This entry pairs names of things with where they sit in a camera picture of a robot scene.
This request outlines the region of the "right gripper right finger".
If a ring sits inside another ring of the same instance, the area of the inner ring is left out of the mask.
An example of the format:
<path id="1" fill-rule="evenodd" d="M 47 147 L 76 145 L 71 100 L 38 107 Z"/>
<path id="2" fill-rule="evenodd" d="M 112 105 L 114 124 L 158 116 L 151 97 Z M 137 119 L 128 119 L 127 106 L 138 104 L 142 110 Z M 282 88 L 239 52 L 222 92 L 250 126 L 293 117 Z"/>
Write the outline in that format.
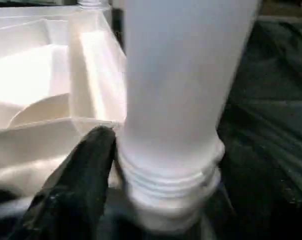
<path id="1" fill-rule="evenodd" d="M 233 142 L 211 199 L 219 240 L 302 240 L 302 196 L 262 149 Z"/>

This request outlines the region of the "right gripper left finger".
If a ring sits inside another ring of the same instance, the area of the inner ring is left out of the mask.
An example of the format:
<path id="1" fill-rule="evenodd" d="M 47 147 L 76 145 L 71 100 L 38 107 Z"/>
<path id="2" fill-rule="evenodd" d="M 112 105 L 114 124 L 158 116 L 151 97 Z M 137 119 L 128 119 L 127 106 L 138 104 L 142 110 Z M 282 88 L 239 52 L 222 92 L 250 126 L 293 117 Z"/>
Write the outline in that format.
<path id="1" fill-rule="evenodd" d="M 11 239 L 97 239 L 115 151 L 114 130 L 93 128 L 34 196 Z"/>

